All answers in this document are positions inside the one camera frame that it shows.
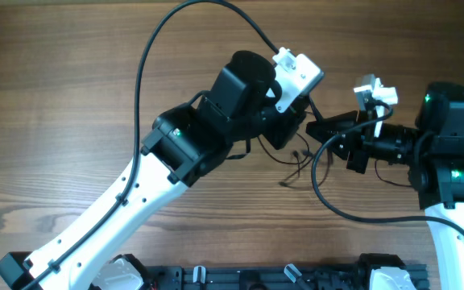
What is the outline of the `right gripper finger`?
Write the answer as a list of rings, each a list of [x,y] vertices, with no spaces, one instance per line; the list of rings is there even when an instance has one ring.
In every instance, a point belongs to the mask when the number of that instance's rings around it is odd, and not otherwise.
[[[323,122],[326,124],[355,125],[357,123],[357,117],[358,111],[352,110],[344,114],[339,114],[333,117],[325,118]]]
[[[325,143],[353,125],[354,121],[313,121],[306,125],[305,132],[319,143]],[[329,149],[341,160],[347,160],[353,146],[352,134],[343,134],[329,146]]]

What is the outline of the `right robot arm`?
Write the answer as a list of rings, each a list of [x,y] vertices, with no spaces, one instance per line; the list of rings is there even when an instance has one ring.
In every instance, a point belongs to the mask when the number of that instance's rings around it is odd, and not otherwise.
[[[312,182],[320,202],[337,215],[367,224],[427,222],[441,286],[464,289],[464,86],[435,81],[425,90],[415,126],[388,124],[396,91],[379,83],[354,88],[359,109],[319,118],[306,127],[319,143],[311,173],[322,154],[335,154],[348,169],[364,173],[369,159],[408,167],[408,187],[418,194],[421,216],[359,217],[330,204]]]

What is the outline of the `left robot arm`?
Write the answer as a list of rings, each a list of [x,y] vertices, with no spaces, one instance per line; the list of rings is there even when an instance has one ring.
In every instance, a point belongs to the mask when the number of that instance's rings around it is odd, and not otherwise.
[[[152,289],[155,281],[118,248],[155,212],[263,136],[284,147],[305,119],[323,76],[303,54],[233,54],[211,89],[163,112],[119,178],[70,226],[37,250],[0,259],[12,289]]]

